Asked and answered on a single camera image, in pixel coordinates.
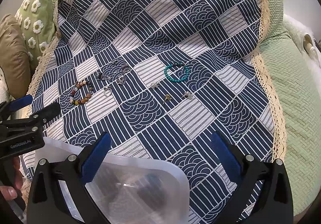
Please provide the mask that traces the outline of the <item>person's left hand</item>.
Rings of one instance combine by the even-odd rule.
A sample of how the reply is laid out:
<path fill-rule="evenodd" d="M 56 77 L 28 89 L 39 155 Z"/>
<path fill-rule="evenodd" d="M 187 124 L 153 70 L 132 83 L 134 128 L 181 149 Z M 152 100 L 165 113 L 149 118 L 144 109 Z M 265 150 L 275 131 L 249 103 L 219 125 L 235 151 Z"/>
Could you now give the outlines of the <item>person's left hand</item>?
<path fill-rule="evenodd" d="M 6 201 L 12 201 L 18 197 L 18 195 L 21 193 L 21 188 L 23 186 L 23 176 L 20 171 L 20 158 L 14 157 L 10 158 L 9 160 L 11 164 L 11 169 L 14 170 L 14 180 L 11 180 L 11 185 L 6 185 L 5 182 L 3 182 L 4 177 L 7 175 L 5 171 L 3 170 L 3 167 L 1 166 L 1 194 L 3 195 L 4 199 Z"/>

